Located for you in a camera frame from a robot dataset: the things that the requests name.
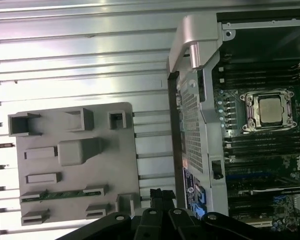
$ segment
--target aluminum ribbed panel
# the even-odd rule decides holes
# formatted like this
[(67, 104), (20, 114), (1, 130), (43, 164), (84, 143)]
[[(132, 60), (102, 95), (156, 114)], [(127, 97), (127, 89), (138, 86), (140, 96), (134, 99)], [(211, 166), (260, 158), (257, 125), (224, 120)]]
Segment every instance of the aluminum ribbed panel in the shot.
[[(300, 0), (254, 1), (262, 9)], [(55, 239), (89, 220), (21, 226), (17, 155), (7, 115), (129, 102), (142, 206), (175, 189), (166, 59), (181, 19), (252, 10), (244, 0), (0, 0), (0, 239)]]

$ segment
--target pcie slot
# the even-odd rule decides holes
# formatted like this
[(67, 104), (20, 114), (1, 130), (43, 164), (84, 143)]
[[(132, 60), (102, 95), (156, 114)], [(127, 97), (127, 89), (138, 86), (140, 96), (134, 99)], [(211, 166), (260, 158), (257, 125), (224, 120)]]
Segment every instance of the pcie slot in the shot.
[(261, 215), (272, 214), (274, 212), (273, 206), (255, 206), (246, 208), (229, 209), (229, 215), (233, 216), (245, 216), (245, 215)]
[(271, 218), (247, 218), (242, 219), (241, 222), (253, 226), (255, 228), (269, 228), (272, 227), (273, 220)]

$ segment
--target screw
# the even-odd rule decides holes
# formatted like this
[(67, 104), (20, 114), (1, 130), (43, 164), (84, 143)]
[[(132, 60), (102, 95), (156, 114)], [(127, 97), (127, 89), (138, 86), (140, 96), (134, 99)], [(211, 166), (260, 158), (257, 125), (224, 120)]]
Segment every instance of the screw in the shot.
[(182, 211), (180, 209), (176, 209), (173, 211), (173, 213), (179, 215), (182, 213)]
[(217, 220), (217, 216), (211, 214), (211, 215), (208, 215), (208, 219), (210, 219), (210, 220)]

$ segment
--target green circuit board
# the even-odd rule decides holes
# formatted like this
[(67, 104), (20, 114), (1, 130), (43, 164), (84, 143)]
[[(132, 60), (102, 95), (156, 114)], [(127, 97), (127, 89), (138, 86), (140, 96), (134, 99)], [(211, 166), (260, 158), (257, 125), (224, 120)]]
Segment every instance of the green circuit board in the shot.
[[(271, 225), (268, 224), (266, 227), (271, 231), (295, 232), (300, 226), (300, 209), (295, 206), (296, 196), (298, 196), (296, 194), (300, 194), (300, 192), (282, 194), (283, 191), (281, 193), (280, 191), (272, 192), (271, 189), (298, 188), (300, 186), (300, 82), (293, 81), (291, 85), (278, 84), (269, 87), (266, 84), (250, 87), (246, 83), (243, 83), (243, 87), (238, 88), (236, 85), (230, 84), (223, 87), (223, 83), (227, 82), (227, 77), (237, 78), (240, 81), (242, 79), (236, 75), (238, 71), (233, 75), (230, 74), (233, 69), (227, 70), (222, 66), (221, 73), (220, 66), (215, 69), (218, 69), (216, 71), (218, 73), (215, 72), (213, 75), (214, 100), (223, 134), (229, 214), (243, 222), (249, 219), (269, 220)], [(270, 79), (269, 75), (271, 74), (267, 71), (273, 70), (269, 69), (262, 70), (263, 78), (259, 77), (262, 74), (261, 70), (255, 74), (255, 78), (253, 71), (257, 70), (250, 70), (252, 79), (247, 77), (247, 80)], [(248, 96), (247, 93), (269, 93), (267, 98), (272, 98), (270, 93), (275, 90), (293, 93), (288, 104), (289, 116), (292, 116), (295, 126), (289, 129), (280, 128), (282, 123), (279, 122), (275, 123), (277, 125), (274, 125), (273, 128), (261, 128), (258, 132), (246, 132), (244, 127), (250, 124), (249, 119), (252, 118), (251, 113), (249, 115), (247, 112), (250, 109), (253, 111), (256, 109), (247, 107), (247, 98), (242, 96)], [(257, 110), (254, 113), (259, 113), (260, 118), (263, 117), (261, 109)], [(270, 109), (269, 112), (271, 111), (275, 113), (276, 109)], [(275, 116), (271, 115), (267, 119), (270, 121), (275, 119)]]
[(21, 199), (21, 202), (28, 203), (28, 202), (43, 201), (43, 200), (79, 198), (79, 197), (99, 196), (99, 195), (101, 195), (100, 191), (95, 191), (95, 192), (84, 192), (83, 190), (59, 191), (59, 192), (46, 191), (39, 197)]

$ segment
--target gray plastic shroud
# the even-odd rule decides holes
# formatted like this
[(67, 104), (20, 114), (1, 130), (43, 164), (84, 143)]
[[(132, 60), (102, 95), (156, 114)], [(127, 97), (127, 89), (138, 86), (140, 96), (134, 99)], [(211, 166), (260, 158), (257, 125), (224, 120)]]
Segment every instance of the gray plastic shroud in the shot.
[[(134, 215), (141, 203), (132, 116), (126, 102), (9, 115), (22, 225)], [(69, 191), (81, 196), (56, 194)]]

